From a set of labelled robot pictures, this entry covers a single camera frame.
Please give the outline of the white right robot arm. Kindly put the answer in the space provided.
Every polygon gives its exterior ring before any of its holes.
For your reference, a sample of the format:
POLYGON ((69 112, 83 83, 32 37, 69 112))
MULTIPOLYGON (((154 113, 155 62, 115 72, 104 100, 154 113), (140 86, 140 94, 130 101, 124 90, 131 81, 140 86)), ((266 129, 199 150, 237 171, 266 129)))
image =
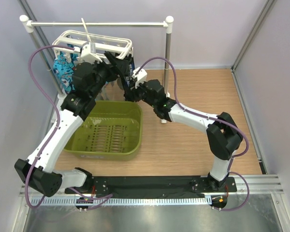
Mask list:
POLYGON ((133 80, 122 81, 122 85, 125 100, 144 101, 153 108, 160 119, 181 123, 206 134, 214 155, 212 169, 207 175, 208 186, 212 191, 224 188, 232 156, 243 140, 232 117, 225 112, 218 116, 208 115, 178 104, 174 99, 167 97, 157 79, 140 84, 133 80))

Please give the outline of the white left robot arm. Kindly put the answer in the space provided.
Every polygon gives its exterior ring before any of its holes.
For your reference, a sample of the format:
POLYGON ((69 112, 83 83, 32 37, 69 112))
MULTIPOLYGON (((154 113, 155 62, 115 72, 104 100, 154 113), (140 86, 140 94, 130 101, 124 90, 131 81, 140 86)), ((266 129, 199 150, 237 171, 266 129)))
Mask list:
POLYGON ((92 190, 92 174, 82 168, 55 172, 55 164, 74 132, 83 124, 96 105, 96 97, 105 83, 122 80, 129 76, 127 59, 118 59, 105 52, 107 61, 82 62, 74 68, 72 84, 74 90, 64 99, 57 120, 34 152, 26 160, 18 159, 14 165, 25 184, 46 197, 60 189, 75 188, 80 193, 92 190))

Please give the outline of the white clip sock hanger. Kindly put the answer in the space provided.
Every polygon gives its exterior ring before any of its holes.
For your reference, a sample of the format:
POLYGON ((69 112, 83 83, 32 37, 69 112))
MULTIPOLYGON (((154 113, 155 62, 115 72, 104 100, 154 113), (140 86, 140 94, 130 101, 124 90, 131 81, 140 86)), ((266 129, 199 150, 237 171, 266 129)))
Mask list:
POLYGON ((72 64, 101 61, 109 64, 110 61, 105 56, 106 52, 120 60, 133 56, 130 39, 89 33, 86 26, 84 31, 64 31, 53 41, 53 45, 55 59, 63 57, 72 64))

